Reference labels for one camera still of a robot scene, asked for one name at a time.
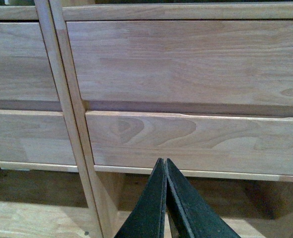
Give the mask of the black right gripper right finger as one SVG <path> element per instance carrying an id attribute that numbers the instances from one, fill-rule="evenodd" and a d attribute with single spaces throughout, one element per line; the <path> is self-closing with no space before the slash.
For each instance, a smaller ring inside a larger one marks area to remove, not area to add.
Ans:
<path id="1" fill-rule="evenodd" d="M 167 159 L 166 206 L 173 238 L 238 238 L 239 235 L 205 202 Z"/>

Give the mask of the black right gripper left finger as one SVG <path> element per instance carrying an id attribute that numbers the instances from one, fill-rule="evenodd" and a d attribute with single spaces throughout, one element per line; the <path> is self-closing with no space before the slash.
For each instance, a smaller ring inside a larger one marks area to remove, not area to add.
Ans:
<path id="1" fill-rule="evenodd" d="M 115 237 L 164 237 L 166 191 L 167 173 L 165 170 L 165 163 L 162 158 L 159 158 L 135 208 L 118 230 Z"/>

